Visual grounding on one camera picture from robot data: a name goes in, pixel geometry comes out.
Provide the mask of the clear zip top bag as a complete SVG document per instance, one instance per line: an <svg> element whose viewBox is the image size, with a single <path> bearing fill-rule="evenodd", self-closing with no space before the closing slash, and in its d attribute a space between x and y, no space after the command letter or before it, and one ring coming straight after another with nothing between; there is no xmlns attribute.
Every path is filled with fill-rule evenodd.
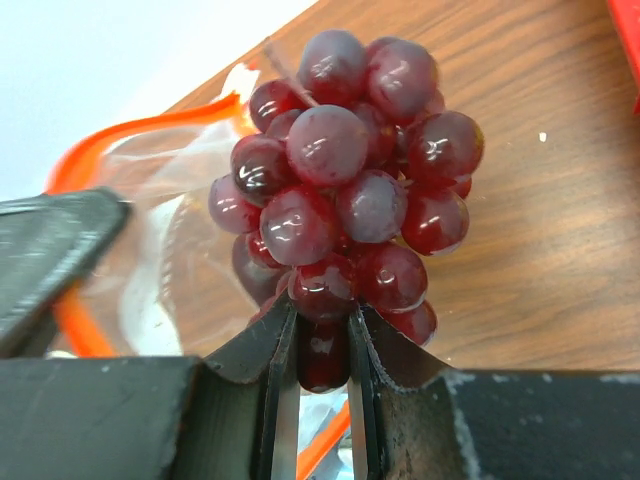
<svg viewBox="0 0 640 480"><path fill-rule="evenodd" d="M210 218L211 184L235 143L254 132L248 100L256 62L238 64L210 103L125 122L72 147L53 168L50 194L104 187L130 208L126 227L88 277L54 307L69 358L224 353L260 302Z"/></svg>

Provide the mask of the red plastic fruit tray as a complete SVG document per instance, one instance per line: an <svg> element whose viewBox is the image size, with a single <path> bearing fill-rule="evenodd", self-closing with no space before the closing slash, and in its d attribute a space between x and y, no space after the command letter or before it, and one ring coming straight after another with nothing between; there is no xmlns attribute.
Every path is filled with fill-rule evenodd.
<svg viewBox="0 0 640 480"><path fill-rule="evenodd" d="M607 0L636 88L640 87L640 1Z"/></svg>

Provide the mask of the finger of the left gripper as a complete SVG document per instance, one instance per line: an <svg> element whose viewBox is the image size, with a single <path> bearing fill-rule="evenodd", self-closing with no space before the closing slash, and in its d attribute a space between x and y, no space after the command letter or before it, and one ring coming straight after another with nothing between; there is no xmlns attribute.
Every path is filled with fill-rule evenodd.
<svg viewBox="0 0 640 480"><path fill-rule="evenodd" d="M42 357L53 305L123 231L128 202L107 188L1 203L1 356Z"/></svg>

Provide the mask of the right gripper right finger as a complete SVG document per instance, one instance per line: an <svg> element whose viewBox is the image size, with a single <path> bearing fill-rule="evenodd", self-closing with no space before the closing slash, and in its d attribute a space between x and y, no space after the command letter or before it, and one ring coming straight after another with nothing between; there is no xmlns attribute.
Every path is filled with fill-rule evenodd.
<svg viewBox="0 0 640 480"><path fill-rule="evenodd" d="M635 371L458 369L365 308L349 319L359 479L635 479Z"/></svg>

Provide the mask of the purple grape bunch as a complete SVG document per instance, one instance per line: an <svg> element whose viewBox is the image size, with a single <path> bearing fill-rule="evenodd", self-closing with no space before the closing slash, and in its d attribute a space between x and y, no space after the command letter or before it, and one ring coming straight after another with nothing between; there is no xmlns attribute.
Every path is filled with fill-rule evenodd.
<svg viewBox="0 0 640 480"><path fill-rule="evenodd" d="M369 307L417 345L437 328L424 260L465 239L484 154L479 125L446 107L435 58L396 36L331 29L295 74L256 87L209 213L234 235L233 270L268 310L298 319L297 376L312 393L350 375L348 318Z"/></svg>

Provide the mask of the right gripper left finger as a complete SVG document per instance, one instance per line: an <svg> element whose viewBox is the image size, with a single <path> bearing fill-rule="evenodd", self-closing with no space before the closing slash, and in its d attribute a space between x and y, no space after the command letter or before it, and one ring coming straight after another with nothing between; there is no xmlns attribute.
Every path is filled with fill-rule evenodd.
<svg viewBox="0 0 640 480"><path fill-rule="evenodd" d="M5 479L292 479L299 390L285 299L206 358L1 364Z"/></svg>

